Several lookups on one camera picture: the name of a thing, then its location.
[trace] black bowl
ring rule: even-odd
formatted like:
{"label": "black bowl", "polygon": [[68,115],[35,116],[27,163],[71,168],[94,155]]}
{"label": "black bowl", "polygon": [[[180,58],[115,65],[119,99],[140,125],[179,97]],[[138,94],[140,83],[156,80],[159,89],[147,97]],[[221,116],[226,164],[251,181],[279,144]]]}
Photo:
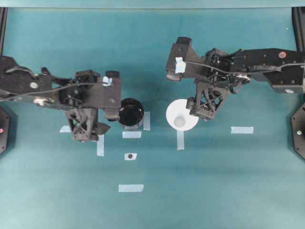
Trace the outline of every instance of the black bowl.
{"label": "black bowl", "polygon": [[123,99],[119,116],[120,118],[118,121],[122,125],[134,126],[139,124],[138,127],[140,127],[144,117],[144,107],[142,103],[136,99]]}

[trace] teal table surface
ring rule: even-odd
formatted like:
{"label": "teal table surface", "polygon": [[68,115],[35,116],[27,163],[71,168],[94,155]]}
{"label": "teal table surface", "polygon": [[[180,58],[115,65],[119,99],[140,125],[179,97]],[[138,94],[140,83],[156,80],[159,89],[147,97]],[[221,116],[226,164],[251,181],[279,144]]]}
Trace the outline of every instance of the teal table surface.
{"label": "teal table surface", "polygon": [[1,7],[86,9],[219,9],[304,6],[304,0],[0,0]]}
{"label": "teal table surface", "polygon": [[[151,131],[123,139],[111,123],[105,156],[96,143],[59,133],[62,111],[2,103],[12,117],[0,156],[1,229],[299,229],[305,227],[305,163],[293,150],[296,94],[252,81],[229,95],[217,117],[185,132],[177,150],[167,106],[195,93],[192,80],[165,78],[172,43],[295,50],[290,8],[229,10],[9,9],[4,54],[59,77],[118,70],[122,97],[151,112]],[[233,135],[231,126],[253,126]],[[137,153],[125,161],[125,153]],[[119,184],[144,184],[119,193]]]}

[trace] small black object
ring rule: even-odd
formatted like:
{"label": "small black object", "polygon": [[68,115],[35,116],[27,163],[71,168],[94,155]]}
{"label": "small black object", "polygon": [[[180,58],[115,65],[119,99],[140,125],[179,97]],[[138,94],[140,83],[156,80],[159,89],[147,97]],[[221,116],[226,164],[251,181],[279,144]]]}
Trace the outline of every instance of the small black object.
{"label": "small black object", "polygon": [[7,148],[10,116],[0,107],[0,154]]}
{"label": "small black object", "polygon": [[140,127],[143,123],[144,107],[136,99],[127,98],[122,100],[122,106],[119,111],[119,123],[125,126]]}

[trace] tape strip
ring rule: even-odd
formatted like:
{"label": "tape strip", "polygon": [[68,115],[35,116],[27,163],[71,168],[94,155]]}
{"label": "tape strip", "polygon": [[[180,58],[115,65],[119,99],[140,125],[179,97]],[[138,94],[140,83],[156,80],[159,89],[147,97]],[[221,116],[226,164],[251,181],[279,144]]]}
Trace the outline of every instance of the tape strip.
{"label": "tape strip", "polygon": [[184,149],[184,131],[177,130],[177,150]]}
{"label": "tape strip", "polygon": [[119,185],[119,192],[142,192],[144,185]]}
{"label": "tape strip", "polygon": [[124,159],[125,161],[134,161],[137,159],[137,154],[125,154]]}
{"label": "tape strip", "polygon": [[144,112],[143,130],[151,130],[151,113],[149,111]]}
{"label": "tape strip", "polygon": [[231,134],[253,134],[253,126],[231,126]]}
{"label": "tape strip", "polygon": [[142,131],[123,131],[123,138],[141,138]]}
{"label": "tape strip", "polygon": [[104,135],[99,135],[99,141],[96,143],[96,155],[104,156]]}
{"label": "tape strip", "polygon": [[182,57],[176,57],[176,69],[175,73],[184,73],[186,68],[186,63],[183,62]]}
{"label": "tape strip", "polygon": [[59,133],[71,133],[70,127],[69,127],[68,125],[64,125],[64,126],[60,129]]}

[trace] black base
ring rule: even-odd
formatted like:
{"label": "black base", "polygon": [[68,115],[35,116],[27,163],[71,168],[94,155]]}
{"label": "black base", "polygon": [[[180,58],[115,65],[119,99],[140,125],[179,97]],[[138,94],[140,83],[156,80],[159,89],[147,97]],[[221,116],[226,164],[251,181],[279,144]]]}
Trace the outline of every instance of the black base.
{"label": "black base", "polygon": [[0,107],[0,154],[7,148],[10,116]]}

